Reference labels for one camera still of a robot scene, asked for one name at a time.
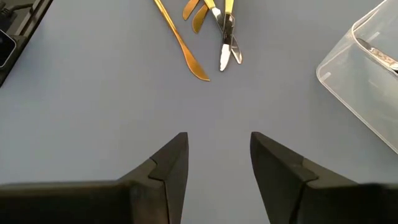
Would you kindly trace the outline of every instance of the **cutlery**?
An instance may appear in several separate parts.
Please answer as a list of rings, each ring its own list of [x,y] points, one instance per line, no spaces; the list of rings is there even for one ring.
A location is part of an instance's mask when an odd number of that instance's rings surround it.
[[[188,68],[191,70],[191,72],[200,80],[203,81],[210,81],[208,76],[206,75],[205,71],[203,71],[202,67],[200,64],[197,62],[197,60],[194,58],[192,55],[191,51],[189,51],[188,47],[185,45],[184,41],[182,40],[180,34],[177,31],[177,28],[175,27],[172,19],[170,18],[169,14],[167,13],[165,7],[163,6],[162,2],[160,0],[154,0],[157,7],[159,8],[160,12],[166,19],[167,23],[169,24],[171,30],[173,31],[175,37],[177,38],[182,52],[184,54],[185,60],[187,62]]]
[[[219,10],[216,7],[216,4],[214,3],[214,0],[205,0],[205,3],[207,7],[210,9],[211,13],[213,13],[214,18],[217,21],[218,27],[220,28],[221,33],[223,33],[223,27],[224,27],[224,16],[221,13],[221,10]],[[236,38],[233,36],[232,39],[232,54],[234,55],[236,61],[238,64],[242,64],[243,62],[243,56],[242,52],[239,48],[238,41],[236,41]]]
[[[392,70],[395,73],[398,73],[398,62],[392,59],[390,56],[383,53],[381,50],[373,47],[371,44],[366,42],[363,39],[357,38],[356,39],[366,50],[368,50],[374,59],[383,64],[388,69]]]
[[[205,21],[205,17],[207,15],[209,8],[207,8],[207,5],[204,4],[199,11],[197,12],[197,14],[195,15],[195,17],[192,20],[192,29],[193,31],[197,34],[199,33],[201,26],[203,24],[203,22]]]
[[[232,34],[234,32],[235,18],[232,16],[234,0],[225,0],[225,15],[223,26],[223,46],[221,48],[220,71],[228,65],[232,52]]]
[[[186,21],[195,7],[198,5],[199,0],[189,0],[188,4],[185,6],[184,10],[182,11],[182,17]]]

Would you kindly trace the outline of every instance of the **gray tabletop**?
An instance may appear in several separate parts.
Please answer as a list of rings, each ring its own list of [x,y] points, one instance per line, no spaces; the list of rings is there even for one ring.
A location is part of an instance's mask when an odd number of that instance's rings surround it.
[[[196,35],[182,19],[186,0],[164,0],[207,83],[189,72],[153,1],[54,1],[0,88],[0,182],[117,179],[181,131],[183,223],[268,223],[252,131],[355,181],[398,182],[398,156],[315,76],[380,2],[236,0],[244,63],[220,73],[214,20]]]

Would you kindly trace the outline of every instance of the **transparent container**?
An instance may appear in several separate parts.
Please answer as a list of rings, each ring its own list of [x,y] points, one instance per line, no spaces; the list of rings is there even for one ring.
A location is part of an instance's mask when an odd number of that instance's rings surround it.
[[[383,1],[352,26],[317,68],[322,85],[396,153],[398,73],[391,59],[398,61],[397,9],[398,1]]]

